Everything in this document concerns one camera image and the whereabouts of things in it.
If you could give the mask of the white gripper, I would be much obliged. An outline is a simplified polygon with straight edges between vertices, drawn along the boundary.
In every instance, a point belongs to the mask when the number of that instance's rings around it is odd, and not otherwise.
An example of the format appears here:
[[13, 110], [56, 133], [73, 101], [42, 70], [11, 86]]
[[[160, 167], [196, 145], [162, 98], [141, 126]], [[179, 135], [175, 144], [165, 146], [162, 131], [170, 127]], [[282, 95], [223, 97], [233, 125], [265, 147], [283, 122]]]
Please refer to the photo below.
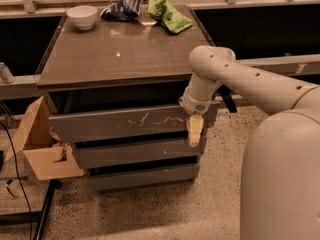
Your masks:
[[188, 142], [191, 147], [196, 147], [200, 143], [204, 124], [201, 115], [208, 111], [211, 100], [195, 98], [190, 94], [188, 89], [185, 89], [183, 95], [179, 98], [179, 105], [188, 115], [192, 115], [187, 120]]

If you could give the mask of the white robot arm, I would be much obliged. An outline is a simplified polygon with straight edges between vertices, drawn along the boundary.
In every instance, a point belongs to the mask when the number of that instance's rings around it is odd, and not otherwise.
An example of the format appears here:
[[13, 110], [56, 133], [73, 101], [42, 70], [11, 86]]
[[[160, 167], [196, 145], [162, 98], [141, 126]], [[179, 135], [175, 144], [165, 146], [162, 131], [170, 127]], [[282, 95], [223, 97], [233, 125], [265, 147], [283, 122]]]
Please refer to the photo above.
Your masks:
[[225, 47], [198, 46], [189, 65], [179, 103], [191, 146], [222, 85], [268, 115], [243, 155], [240, 240], [320, 240], [320, 86], [239, 64]]

